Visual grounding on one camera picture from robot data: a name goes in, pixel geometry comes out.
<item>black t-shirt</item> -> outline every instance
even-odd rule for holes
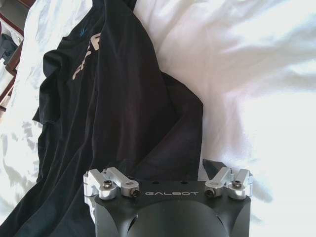
[[[115,166],[148,180],[196,180],[202,103],[159,70],[132,12],[135,0],[94,0],[85,18],[44,56],[35,120],[39,176],[0,236],[95,236],[83,174]]]

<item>bed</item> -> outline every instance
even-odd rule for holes
[[[32,117],[42,57],[91,6],[37,0],[29,11],[0,124],[0,223],[36,181],[41,125]],[[315,7],[297,0],[138,0],[134,10],[160,69],[204,103],[201,158],[252,171],[252,237],[316,234],[316,192],[305,181],[313,180],[316,158]],[[199,179],[206,177],[201,167]]]

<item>bed sheet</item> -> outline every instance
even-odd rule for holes
[[[4,119],[0,222],[36,179],[40,126],[31,118],[44,79],[42,55],[90,7],[90,0],[38,0],[28,15],[25,43],[35,40],[41,57],[29,61],[33,52],[23,47],[18,86]],[[316,236],[316,3],[138,0],[134,12],[160,68],[204,103],[201,158],[252,171],[250,236]],[[202,168],[199,178],[206,179]]]
[[[0,223],[38,175],[41,124],[32,118],[45,79],[43,55],[56,49],[91,7],[92,0],[37,0],[30,8],[14,90],[0,124]]]

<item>printed logo on shirt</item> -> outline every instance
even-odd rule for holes
[[[91,54],[91,50],[90,50],[90,44],[92,44],[93,48],[95,51],[98,51],[99,50],[99,41],[100,41],[100,35],[101,33],[98,33],[96,35],[93,35],[90,39],[90,42],[89,42],[89,46],[88,46],[88,49],[87,49],[87,53],[85,54],[85,57],[82,61],[82,63],[79,65],[79,67],[77,67],[74,75],[73,75],[73,80],[76,78],[76,75],[83,70],[84,68],[84,63],[85,63],[85,59],[87,58],[87,56],[89,56]]]
[[[82,37],[85,34],[86,31],[87,31],[86,28],[82,28],[82,30],[80,31],[80,36]]]

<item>silver metal clamp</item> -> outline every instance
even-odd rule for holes
[[[253,176],[247,169],[241,169],[236,178],[232,170],[222,167],[212,180],[205,182],[205,195],[209,198],[220,197],[227,189],[229,197],[243,200],[252,196]]]
[[[102,173],[92,169],[83,175],[84,202],[89,205],[94,223],[95,196],[99,195],[102,200],[111,200],[117,196],[119,188],[122,196],[136,198],[140,195],[138,182],[128,179],[115,167],[104,169]]]

